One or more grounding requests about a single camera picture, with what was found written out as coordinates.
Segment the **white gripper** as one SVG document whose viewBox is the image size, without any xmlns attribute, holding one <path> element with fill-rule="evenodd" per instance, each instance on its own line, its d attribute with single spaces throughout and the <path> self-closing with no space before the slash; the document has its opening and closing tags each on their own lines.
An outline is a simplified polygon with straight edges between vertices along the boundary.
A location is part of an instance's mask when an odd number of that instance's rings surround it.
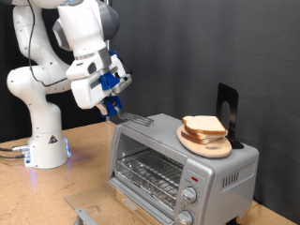
<svg viewBox="0 0 300 225">
<path fill-rule="evenodd" d="M 75 60 L 70 66 L 71 90 L 80 108 L 97 106 L 101 115 L 107 115 L 106 107 L 99 102 L 109 95 L 118 95 L 131 84 L 131 75 L 126 73 L 117 55 L 112 55 L 111 60 L 112 63 L 104 67 L 99 56 L 92 56 Z M 121 106 L 115 109 L 122 114 Z"/>
</svg>

